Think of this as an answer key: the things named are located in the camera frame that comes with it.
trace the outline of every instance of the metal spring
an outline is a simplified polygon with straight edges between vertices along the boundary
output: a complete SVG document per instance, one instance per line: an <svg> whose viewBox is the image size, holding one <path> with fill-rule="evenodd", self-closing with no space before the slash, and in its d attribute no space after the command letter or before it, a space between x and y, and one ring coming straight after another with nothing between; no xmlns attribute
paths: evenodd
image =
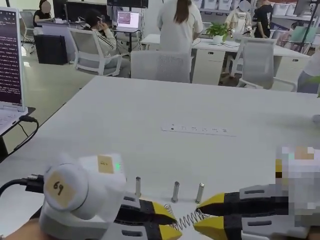
<svg viewBox="0 0 320 240"><path fill-rule="evenodd" d="M171 204L164 205L164 208L174 216ZM210 215L203 214L199 209L197 209L190 214L180 217L179 219L177 219L176 223L173 223L170 226L178 231L182 231L188 227L193 226L195 223L198 223L209 217Z"/></svg>

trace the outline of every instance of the storage bin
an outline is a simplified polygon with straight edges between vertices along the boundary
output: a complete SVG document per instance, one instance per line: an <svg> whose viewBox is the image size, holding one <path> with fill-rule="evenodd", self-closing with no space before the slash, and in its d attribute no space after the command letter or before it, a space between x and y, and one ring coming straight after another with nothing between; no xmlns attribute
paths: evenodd
<svg viewBox="0 0 320 240"><path fill-rule="evenodd" d="M287 16L292 16L292 17L296 17L297 15L294 14L295 9L296 9L296 4L295 4L295 3L290 3L290 4L289 4L289 7L288 7L288 10L286 11L286 14L285 14L285 15L287 15Z"/></svg>
<svg viewBox="0 0 320 240"><path fill-rule="evenodd" d="M239 3L240 3L240 0L233 0L232 5L231 5L231 9L235 10L239 6Z"/></svg>
<svg viewBox="0 0 320 240"><path fill-rule="evenodd" d="M217 0L204 0L205 9L217 9Z"/></svg>
<svg viewBox="0 0 320 240"><path fill-rule="evenodd" d="M232 0L219 0L219 10L230 10Z"/></svg>
<svg viewBox="0 0 320 240"><path fill-rule="evenodd" d="M193 0L193 2L198 9L202 7L202 0Z"/></svg>
<svg viewBox="0 0 320 240"><path fill-rule="evenodd" d="M275 3L273 6L273 15L285 16L290 4Z"/></svg>

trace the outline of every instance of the laptop screen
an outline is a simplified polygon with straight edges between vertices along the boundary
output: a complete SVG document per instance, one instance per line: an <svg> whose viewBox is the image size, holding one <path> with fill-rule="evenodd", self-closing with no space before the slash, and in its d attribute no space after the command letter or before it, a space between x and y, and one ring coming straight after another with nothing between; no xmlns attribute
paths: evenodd
<svg viewBox="0 0 320 240"><path fill-rule="evenodd" d="M0 10L0 102L20 105L22 90L18 39L17 13Z"/></svg>
<svg viewBox="0 0 320 240"><path fill-rule="evenodd" d="M139 27L139 13L119 11L117 23L121 28L137 29Z"/></svg>

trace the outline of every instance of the white shirt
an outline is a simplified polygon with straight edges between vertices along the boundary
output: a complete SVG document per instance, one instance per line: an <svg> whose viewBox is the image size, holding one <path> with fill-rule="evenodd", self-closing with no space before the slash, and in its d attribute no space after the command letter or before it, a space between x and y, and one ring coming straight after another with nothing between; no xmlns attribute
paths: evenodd
<svg viewBox="0 0 320 240"><path fill-rule="evenodd" d="M117 50L117 40L115 39L115 36L110 31L110 29L107 28L104 31L106 37L103 36L97 29L93 29L93 31L96 33L98 37L103 55L105 57L115 55Z"/></svg>
<svg viewBox="0 0 320 240"><path fill-rule="evenodd" d="M192 2L189 6L187 21L175 22L178 0L168 0L159 11L157 26L161 31L160 49L163 51L190 53L194 32L200 34L203 29L201 14Z"/></svg>
<svg viewBox="0 0 320 240"><path fill-rule="evenodd" d="M312 77L320 76L320 50L315 51L310 57L303 71Z"/></svg>

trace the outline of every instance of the label sticker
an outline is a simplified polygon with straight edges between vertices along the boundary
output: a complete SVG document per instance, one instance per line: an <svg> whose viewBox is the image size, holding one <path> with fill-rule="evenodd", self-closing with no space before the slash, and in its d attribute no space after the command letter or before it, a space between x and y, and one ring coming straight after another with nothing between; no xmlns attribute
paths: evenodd
<svg viewBox="0 0 320 240"><path fill-rule="evenodd" d="M98 171L102 174L114 174L112 157L98 155Z"/></svg>
<svg viewBox="0 0 320 240"><path fill-rule="evenodd" d="M76 194L76 191L57 172L50 176L44 187L50 196L63 208L68 207Z"/></svg>

